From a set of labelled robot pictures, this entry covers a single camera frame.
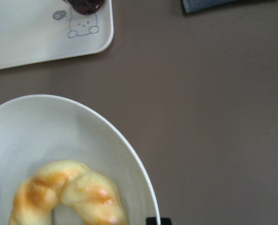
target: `dark red object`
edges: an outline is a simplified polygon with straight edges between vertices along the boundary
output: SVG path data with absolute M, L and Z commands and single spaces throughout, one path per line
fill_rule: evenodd
M 64 0 L 72 5 L 73 9 L 82 15 L 90 15 L 99 10 L 104 0 Z

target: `folded towel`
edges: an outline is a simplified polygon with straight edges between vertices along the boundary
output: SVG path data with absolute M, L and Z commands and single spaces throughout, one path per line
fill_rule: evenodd
M 193 13 L 205 8 L 210 8 L 232 1 L 238 0 L 183 0 L 183 4 L 187 13 Z

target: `plate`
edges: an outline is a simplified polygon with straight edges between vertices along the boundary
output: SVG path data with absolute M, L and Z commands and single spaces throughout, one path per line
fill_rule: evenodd
M 113 35 L 112 0 L 92 15 L 62 0 L 0 1 L 0 69 L 99 53 Z
M 73 100 L 31 95 L 0 105 L 0 225 L 7 224 L 18 185 L 45 163 L 74 159 L 113 180 L 131 225 L 159 210 L 138 155 L 105 118 Z M 81 225 L 73 209 L 59 205 L 54 225 Z

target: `brown table surface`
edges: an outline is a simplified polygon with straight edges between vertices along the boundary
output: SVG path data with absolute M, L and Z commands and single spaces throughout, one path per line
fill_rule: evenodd
M 175 225 L 278 225 L 278 0 L 191 15 L 115 0 L 113 14 L 99 54 L 0 70 L 0 104 L 53 94 L 100 113 Z

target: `donut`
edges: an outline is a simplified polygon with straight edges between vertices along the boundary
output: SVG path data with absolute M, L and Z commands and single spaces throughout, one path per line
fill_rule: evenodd
M 51 211 L 60 203 L 72 207 L 84 225 L 128 225 L 114 183 L 73 160 L 45 164 L 22 182 L 8 225 L 52 225 Z

